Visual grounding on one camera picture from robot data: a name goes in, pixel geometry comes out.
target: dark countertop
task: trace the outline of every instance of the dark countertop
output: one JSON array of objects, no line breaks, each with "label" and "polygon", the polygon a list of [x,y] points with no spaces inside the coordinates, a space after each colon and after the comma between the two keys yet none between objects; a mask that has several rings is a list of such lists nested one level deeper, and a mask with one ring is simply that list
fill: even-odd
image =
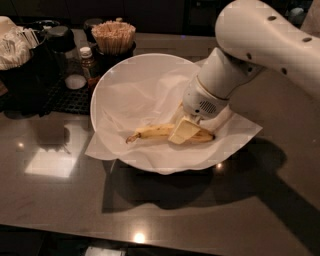
[{"label": "dark countertop", "polygon": [[263,130],[168,176],[84,154],[89,116],[0,114],[0,224],[221,255],[319,255],[320,104],[264,70],[231,100]]}]

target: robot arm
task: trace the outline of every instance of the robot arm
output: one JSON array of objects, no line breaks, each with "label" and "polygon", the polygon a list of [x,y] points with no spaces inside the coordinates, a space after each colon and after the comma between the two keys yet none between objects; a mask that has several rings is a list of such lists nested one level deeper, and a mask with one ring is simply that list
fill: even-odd
[{"label": "robot arm", "polygon": [[236,0],[216,22],[215,48],[183,96],[184,110],[211,119],[232,92],[262,66],[280,72],[320,99],[320,39],[294,27],[259,0]]}]

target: dark background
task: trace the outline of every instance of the dark background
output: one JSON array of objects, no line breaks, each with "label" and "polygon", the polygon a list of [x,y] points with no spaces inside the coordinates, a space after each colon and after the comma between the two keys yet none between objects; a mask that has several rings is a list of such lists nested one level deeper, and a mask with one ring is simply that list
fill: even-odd
[{"label": "dark background", "polygon": [[[219,12],[231,0],[0,0],[0,15],[16,24],[55,19],[82,27],[88,18],[122,17],[137,32],[214,36]],[[312,1],[264,0],[285,15],[288,8],[310,6]]]}]

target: parchment paper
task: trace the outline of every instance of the parchment paper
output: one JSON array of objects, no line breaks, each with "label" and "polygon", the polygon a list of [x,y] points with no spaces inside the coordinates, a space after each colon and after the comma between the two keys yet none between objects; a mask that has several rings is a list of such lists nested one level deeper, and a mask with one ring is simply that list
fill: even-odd
[{"label": "parchment paper", "polygon": [[182,100],[196,65],[174,69],[138,82],[104,88],[103,117],[86,150],[88,156],[121,161],[145,171],[170,174],[216,165],[243,147],[261,127],[228,107],[216,120],[202,123],[214,130],[215,140],[202,144],[175,145],[166,140],[125,140],[137,127],[168,123]]}]

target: bottle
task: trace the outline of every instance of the bottle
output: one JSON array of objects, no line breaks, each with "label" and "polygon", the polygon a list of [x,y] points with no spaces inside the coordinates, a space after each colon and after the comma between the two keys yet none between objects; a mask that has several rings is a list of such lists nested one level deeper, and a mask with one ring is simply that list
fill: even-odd
[{"label": "bottle", "polygon": [[81,66],[88,83],[89,98],[92,96],[94,88],[99,82],[101,75],[98,62],[94,58],[90,47],[80,48]]}]

